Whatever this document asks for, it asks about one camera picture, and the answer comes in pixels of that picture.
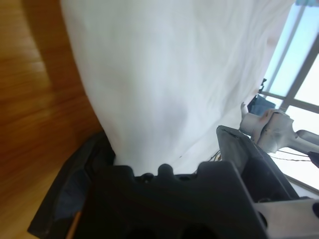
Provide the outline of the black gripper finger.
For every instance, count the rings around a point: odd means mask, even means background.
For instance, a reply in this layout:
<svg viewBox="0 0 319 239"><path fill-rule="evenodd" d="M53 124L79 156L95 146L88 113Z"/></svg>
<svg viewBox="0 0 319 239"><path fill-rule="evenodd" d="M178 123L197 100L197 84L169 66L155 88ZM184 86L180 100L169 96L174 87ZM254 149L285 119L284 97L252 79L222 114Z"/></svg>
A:
<svg viewBox="0 0 319 239"><path fill-rule="evenodd" d="M114 159L106 134L91 136L65 161L27 231L37 238L65 238L93 178L100 169L113 165Z"/></svg>
<svg viewBox="0 0 319 239"><path fill-rule="evenodd" d="M300 198L271 157L248 136L222 125L216 133L221 159L234 164L254 202Z"/></svg>

